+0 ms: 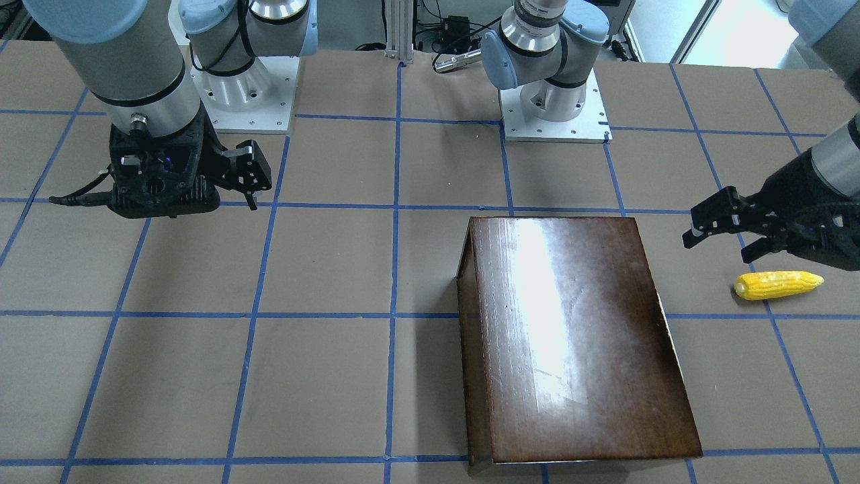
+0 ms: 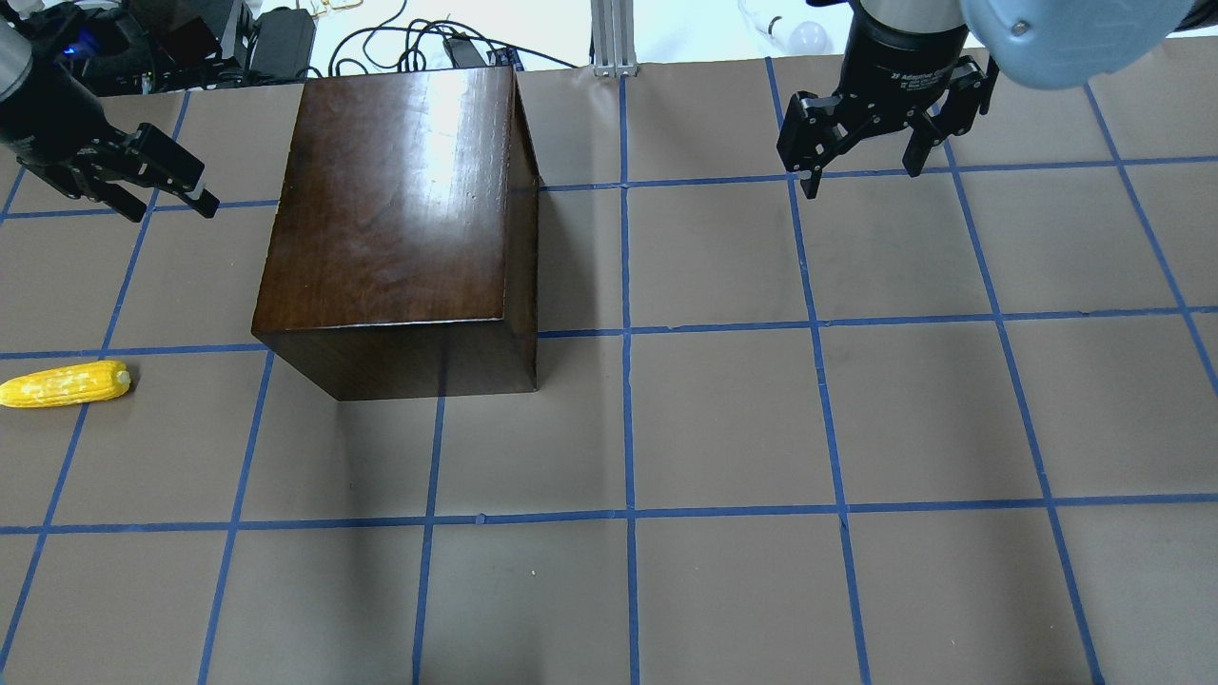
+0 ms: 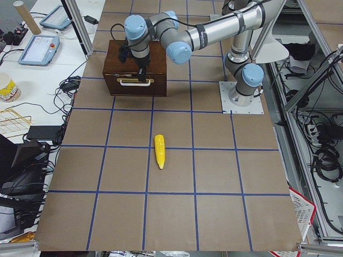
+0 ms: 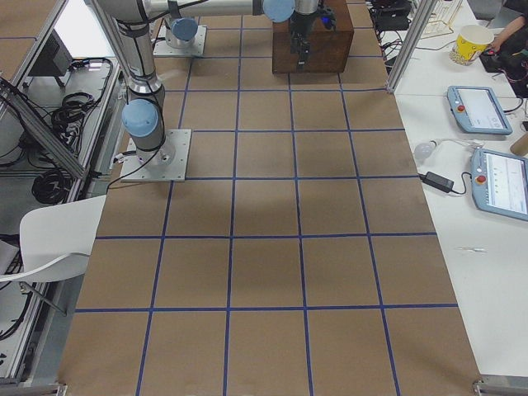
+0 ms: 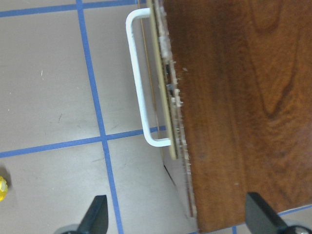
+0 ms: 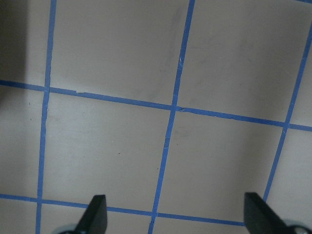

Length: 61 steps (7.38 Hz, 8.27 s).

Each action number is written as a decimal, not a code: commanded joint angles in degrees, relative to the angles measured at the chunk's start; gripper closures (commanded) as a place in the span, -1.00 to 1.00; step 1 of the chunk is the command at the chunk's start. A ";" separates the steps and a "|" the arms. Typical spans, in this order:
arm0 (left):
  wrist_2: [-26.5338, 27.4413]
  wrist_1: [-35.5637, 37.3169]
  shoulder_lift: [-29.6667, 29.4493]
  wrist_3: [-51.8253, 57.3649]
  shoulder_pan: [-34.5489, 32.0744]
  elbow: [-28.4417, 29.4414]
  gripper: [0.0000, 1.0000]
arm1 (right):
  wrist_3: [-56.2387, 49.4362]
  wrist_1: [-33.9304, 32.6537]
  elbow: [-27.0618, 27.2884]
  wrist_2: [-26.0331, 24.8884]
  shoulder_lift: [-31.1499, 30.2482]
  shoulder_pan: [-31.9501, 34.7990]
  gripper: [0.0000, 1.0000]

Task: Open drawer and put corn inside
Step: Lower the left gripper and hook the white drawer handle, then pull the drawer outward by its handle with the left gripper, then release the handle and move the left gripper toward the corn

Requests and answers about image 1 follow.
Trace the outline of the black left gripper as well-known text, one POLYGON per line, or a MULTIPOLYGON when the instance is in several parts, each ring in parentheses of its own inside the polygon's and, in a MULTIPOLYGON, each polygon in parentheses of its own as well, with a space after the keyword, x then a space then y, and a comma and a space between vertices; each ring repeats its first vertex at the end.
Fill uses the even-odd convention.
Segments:
POLYGON ((797 217, 803 225, 836 229, 829 209, 813 207, 840 201, 841 194, 823 180, 813 151, 808 149, 765 180, 756 193, 756 203, 741 196, 736 187, 727 186, 694 206, 690 210, 691 228, 682 235, 683 244, 691 249, 716 234, 773 233, 741 249, 743 262, 751 264, 768 254, 787 251, 789 233, 774 232, 797 217), (764 220, 757 205, 765 214, 774 212, 776 216, 764 220))

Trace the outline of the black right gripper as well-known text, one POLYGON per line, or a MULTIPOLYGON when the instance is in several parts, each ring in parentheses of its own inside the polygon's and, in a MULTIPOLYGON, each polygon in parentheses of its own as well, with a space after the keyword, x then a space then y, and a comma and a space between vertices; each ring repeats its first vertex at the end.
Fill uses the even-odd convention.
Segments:
POLYGON ((249 210, 258 210, 258 192, 273 186, 271 167, 259 143, 246 140, 223 146, 213 128, 176 132, 176 202, 220 202, 219 189, 246 195, 249 210))

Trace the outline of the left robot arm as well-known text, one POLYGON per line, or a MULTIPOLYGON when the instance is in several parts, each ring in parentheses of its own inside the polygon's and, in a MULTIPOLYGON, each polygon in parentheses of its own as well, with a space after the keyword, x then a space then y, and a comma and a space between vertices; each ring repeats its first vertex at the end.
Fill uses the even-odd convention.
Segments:
MULTIPOLYGON (((858 96, 858 2, 796 1, 789 23, 799 37, 858 96)), ((529 111, 547 122, 577 114, 609 21, 586 1, 516 1, 481 42, 490 82, 501 89, 537 83, 529 111)), ((818 264, 858 270, 858 117, 770 175, 752 196, 729 186, 691 209, 685 248, 709 236, 750 232, 759 238, 741 251, 749 263, 786 251, 818 264)))

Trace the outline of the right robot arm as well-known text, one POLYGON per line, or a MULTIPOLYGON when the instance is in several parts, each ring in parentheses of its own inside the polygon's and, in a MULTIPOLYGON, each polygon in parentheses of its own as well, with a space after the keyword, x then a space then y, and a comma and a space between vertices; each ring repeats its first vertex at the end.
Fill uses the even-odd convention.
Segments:
POLYGON ((248 130, 286 131, 295 76, 265 59, 318 48, 314 1, 181 1, 184 55, 155 1, 27 1, 28 12, 110 117, 110 165, 92 183, 49 201, 107 206, 125 218, 212 212, 219 190, 251 210, 273 189, 255 140, 225 147, 217 125, 238 114, 248 130))

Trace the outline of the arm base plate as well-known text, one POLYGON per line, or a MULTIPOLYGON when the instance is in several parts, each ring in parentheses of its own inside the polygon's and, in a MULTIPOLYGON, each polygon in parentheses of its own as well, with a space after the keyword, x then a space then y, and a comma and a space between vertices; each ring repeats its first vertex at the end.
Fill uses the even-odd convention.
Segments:
POLYGON ((594 70, 562 88, 535 81, 499 92, 505 138, 519 142, 608 143, 613 135, 594 70))
POLYGON ((190 73, 219 134, 289 134, 300 64, 298 57, 259 57, 233 77, 190 73))

